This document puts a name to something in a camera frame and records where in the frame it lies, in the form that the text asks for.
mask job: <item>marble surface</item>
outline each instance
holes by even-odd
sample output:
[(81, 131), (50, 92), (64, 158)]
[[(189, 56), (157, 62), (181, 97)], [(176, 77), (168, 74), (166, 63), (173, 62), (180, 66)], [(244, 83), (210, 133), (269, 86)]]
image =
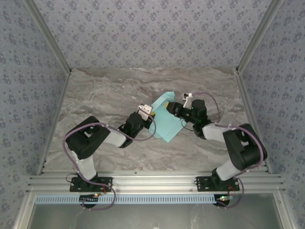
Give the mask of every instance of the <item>marble surface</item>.
[[(64, 135), (90, 115), (118, 127), (141, 103), (152, 104), (160, 95), (174, 91), (209, 92), (221, 109), (222, 124), (246, 123), (246, 114), (230, 68), (73, 69), (59, 121), (45, 163), (45, 170), (71, 170), (63, 152)], [(210, 119), (217, 120), (212, 99), (203, 96)], [(145, 138), (144, 129), (137, 136)], [(94, 154), (97, 170), (200, 170), (216, 168), (229, 159), (225, 144), (202, 140), (183, 129), (169, 143), (153, 138), (134, 142), (125, 149), (102, 144)]]

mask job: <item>white cable tray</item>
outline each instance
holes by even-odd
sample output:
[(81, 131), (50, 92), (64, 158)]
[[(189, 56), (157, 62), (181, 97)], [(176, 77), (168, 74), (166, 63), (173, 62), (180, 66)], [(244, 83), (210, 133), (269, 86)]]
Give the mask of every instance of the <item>white cable tray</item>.
[[(80, 204), (80, 195), (37, 195), (36, 204)], [(110, 204), (113, 195), (99, 196), (97, 202), (85, 204)], [(115, 204), (214, 204), (213, 194), (184, 195), (117, 195)]]

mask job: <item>blue floral wallpaper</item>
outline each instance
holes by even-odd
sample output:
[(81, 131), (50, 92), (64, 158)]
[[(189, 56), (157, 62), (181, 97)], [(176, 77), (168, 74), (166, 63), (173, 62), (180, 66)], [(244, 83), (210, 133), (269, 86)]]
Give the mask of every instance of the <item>blue floral wallpaper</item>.
[(1, 0), (0, 21), (0, 228), (10, 229), (40, 162), (65, 74), (22, 0)]
[(35, 0), (71, 68), (236, 66), (270, 0)]
[(305, 228), (305, 1), (285, 0), (243, 77), (275, 173)]

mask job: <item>purple cable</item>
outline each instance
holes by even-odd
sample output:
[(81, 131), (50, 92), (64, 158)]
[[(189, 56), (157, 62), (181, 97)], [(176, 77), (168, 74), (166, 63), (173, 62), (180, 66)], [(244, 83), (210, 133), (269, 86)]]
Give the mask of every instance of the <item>purple cable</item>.
[[(257, 144), (261, 157), (259, 159), (259, 162), (256, 165), (250, 166), (247, 169), (259, 168), (259, 166), (261, 166), (261, 164), (262, 164), (262, 162), (264, 160), (263, 148), (262, 148), (261, 144), (259, 143), (259, 141), (256, 139), (256, 137), (250, 131), (248, 131), (248, 130), (240, 127), (240, 126), (236, 126), (236, 125), (228, 125), (228, 126), (226, 126), (226, 125), (215, 124), (215, 126), (223, 127), (223, 128), (236, 128), (236, 129), (244, 131), (246, 134), (248, 134), (255, 141), (255, 143)], [(245, 173), (247, 171), (247, 169), (244, 169), (243, 171), (241, 171), (240, 173), (236, 174), (235, 176), (239, 176), (239, 175)]]
[[(215, 102), (215, 105), (217, 107), (217, 112), (218, 112), (218, 117), (219, 117), (219, 121), (220, 121), (220, 110), (219, 110), (219, 107), (218, 107), (218, 103), (216, 101), (216, 99), (214, 98), (214, 96), (212, 96), (210, 93), (208, 92), (195, 92), (193, 93), (193, 95), (201, 95), (201, 94), (207, 94), (208, 96), (210, 96), (214, 102)], [(259, 160), (259, 162), (255, 165), (255, 166), (251, 166), (249, 167), (249, 169), (252, 169), (252, 168), (259, 168), (259, 166), (261, 166), (263, 160), (264, 160), (264, 152), (263, 152), (263, 148), (261, 146), (261, 144), (259, 143), (259, 141), (256, 139), (256, 137), (249, 131), (247, 131), (246, 129), (240, 127), (240, 126), (235, 126), (235, 125), (231, 125), (231, 126), (226, 126), (226, 125), (219, 125), (219, 124), (215, 124), (215, 126), (218, 126), (218, 127), (223, 127), (223, 128), (236, 128), (236, 129), (239, 129), (241, 131), (244, 131), (245, 133), (247, 133), (254, 141), (255, 143), (257, 144), (258, 146), (258, 149), (259, 149), (259, 152), (261, 154), (261, 158)], [(235, 175), (235, 176), (239, 176), (241, 175), (242, 173), (246, 172), (246, 170), (240, 172), (239, 174)]]
[(76, 168), (76, 170), (78, 171), (78, 174), (80, 175), (80, 177), (81, 177), (84, 181), (86, 181), (87, 183), (89, 183), (89, 184), (98, 185), (98, 186), (102, 186), (102, 187), (107, 187), (107, 188), (109, 188), (109, 189), (113, 192), (114, 197), (113, 197), (113, 201), (111, 202), (110, 205), (108, 205), (108, 206), (106, 206), (106, 207), (104, 207), (104, 208), (90, 208), (91, 211), (107, 210), (107, 209), (111, 208), (111, 207), (114, 205), (115, 200), (116, 200), (116, 193), (115, 193), (115, 190), (113, 189), (113, 187), (111, 187), (111, 186), (109, 186), (109, 185), (102, 184), (102, 183), (92, 182), (92, 181), (86, 179), (86, 178), (83, 176), (83, 174), (80, 172), (80, 169), (79, 169), (79, 167), (77, 166), (77, 163), (73, 160), (72, 156), (70, 156), (70, 154), (68, 153), (65, 142), (66, 142), (67, 138), (70, 137), (72, 134), (74, 134), (74, 133), (76, 133), (76, 132), (78, 132), (78, 131), (80, 131), (80, 130), (82, 130), (82, 129), (85, 129), (85, 128), (89, 127), (89, 126), (94, 126), (94, 125), (101, 125), (101, 126), (104, 126), (104, 127), (108, 128), (108, 129), (111, 129), (111, 130), (113, 130), (113, 131), (116, 131), (116, 132), (118, 132), (118, 133), (124, 135), (126, 138), (129, 138), (130, 140), (133, 140), (133, 141), (139, 141), (139, 142), (141, 142), (141, 141), (149, 140), (149, 139), (151, 139), (151, 138), (155, 135), (155, 133), (156, 133), (156, 131), (157, 131), (157, 124), (156, 124), (154, 118), (153, 118), (149, 113), (145, 112), (145, 111), (142, 110), (142, 109), (140, 109), (140, 110), (141, 110), (143, 113), (145, 113), (146, 115), (148, 115), (148, 116), (150, 117), (150, 119), (152, 120), (153, 124), (154, 124), (154, 131), (153, 131), (153, 134), (152, 134), (151, 136), (147, 137), (147, 138), (144, 138), (144, 139), (132, 138), (132, 137), (128, 136), (127, 134), (123, 133), (122, 131), (118, 130), (117, 128), (114, 128), (114, 127), (112, 127), (112, 126), (108, 126), (108, 125), (106, 125), (105, 123), (90, 123), (90, 124), (83, 125), (83, 126), (81, 126), (81, 127), (79, 127), (79, 128), (76, 128), (75, 130), (72, 130), (71, 132), (69, 132), (69, 133), (64, 137), (64, 139), (63, 139), (63, 141), (62, 141), (62, 148), (63, 148), (63, 151), (65, 152), (65, 154), (67, 155), (67, 157), (70, 159), (70, 161), (71, 161), (71, 162), (73, 163), (73, 165), (75, 166), (75, 168)]
[(219, 110), (219, 107), (218, 107), (218, 103), (216, 102), (216, 99), (214, 98), (214, 96), (212, 96), (208, 92), (195, 92), (195, 93), (193, 93), (193, 95), (201, 95), (201, 94), (206, 94), (206, 95), (210, 96), (214, 100), (214, 103), (215, 103), (216, 108), (217, 108), (218, 119), (219, 119), (218, 122), (219, 122), (220, 121), (220, 110)]
[[(219, 121), (220, 121), (220, 110), (219, 110), (219, 107), (218, 107), (216, 99), (210, 93), (208, 93), (208, 92), (196, 92), (196, 93), (193, 93), (193, 95), (201, 95), (201, 94), (207, 94), (208, 96), (210, 96), (214, 100), (215, 105), (217, 107), (218, 117), (219, 117)], [(236, 128), (236, 129), (244, 131), (246, 134), (248, 134), (255, 141), (255, 143), (257, 144), (261, 157), (260, 157), (259, 162), (256, 165), (250, 166), (247, 169), (259, 168), (259, 166), (261, 166), (261, 164), (262, 164), (262, 162), (264, 160), (263, 148), (262, 148), (261, 144), (259, 143), (259, 141), (256, 139), (256, 137), (251, 132), (249, 132), (248, 130), (246, 130), (246, 129), (240, 127), (240, 126), (235, 126), (235, 125), (228, 125), (228, 126), (226, 126), (226, 125), (215, 124), (215, 126), (222, 127), (222, 128)], [(219, 204), (224, 205), (226, 208), (234, 208), (234, 207), (236, 207), (240, 203), (240, 201), (241, 201), (241, 199), (243, 198), (243, 195), (244, 195), (244, 184), (241, 181), (241, 179), (238, 178), (238, 176), (243, 174), (243, 173), (245, 173), (246, 171), (247, 170), (245, 169), (245, 170), (241, 171), (240, 173), (238, 173), (238, 174), (236, 174), (234, 176), (235, 178), (237, 178), (239, 180), (239, 182), (242, 185), (242, 196), (240, 197), (240, 199), (234, 205), (229, 206), (229, 207), (227, 207), (224, 203), (217, 201)]]

